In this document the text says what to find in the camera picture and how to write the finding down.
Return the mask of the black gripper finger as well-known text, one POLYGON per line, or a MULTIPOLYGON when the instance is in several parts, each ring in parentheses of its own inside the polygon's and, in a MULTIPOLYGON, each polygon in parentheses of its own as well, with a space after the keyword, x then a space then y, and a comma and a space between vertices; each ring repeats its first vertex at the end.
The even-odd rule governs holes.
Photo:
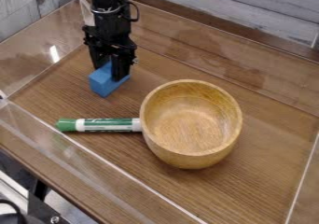
POLYGON ((89 56, 94 69, 101 68, 109 61, 109 47, 89 46, 89 56))
POLYGON ((114 81, 120 81, 129 74, 134 54, 132 52, 114 53, 110 55, 110 74, 114 81))

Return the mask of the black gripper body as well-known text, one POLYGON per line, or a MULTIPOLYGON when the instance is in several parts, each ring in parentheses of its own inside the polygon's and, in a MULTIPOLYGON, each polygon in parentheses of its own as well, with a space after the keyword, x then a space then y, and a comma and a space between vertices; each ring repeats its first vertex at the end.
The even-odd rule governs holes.
POLYGON ((130 17, 130 6, 132 3, 117 4, 113 7, 89 6, 93 23, 82 27, 84 44, 88 47, 109 47, 109 56, 125 52, 134 54, 137 48, 129 34, 130 23, 138 20, 140 15, 130 17))

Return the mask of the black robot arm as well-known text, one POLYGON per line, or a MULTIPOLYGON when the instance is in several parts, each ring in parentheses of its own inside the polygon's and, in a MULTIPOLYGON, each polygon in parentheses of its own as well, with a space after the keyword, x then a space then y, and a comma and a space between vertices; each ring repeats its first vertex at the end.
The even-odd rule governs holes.
POLYGON ((128 0, 90 0, 94 24, 82 27, 93 67, 98 69, 110 62, 113 81, 129 74, 136 59, 137 45, 129 37, 130 23, 140 19, 138 10, 136 17, 130 17, 130 7, 134 6, 128 0))

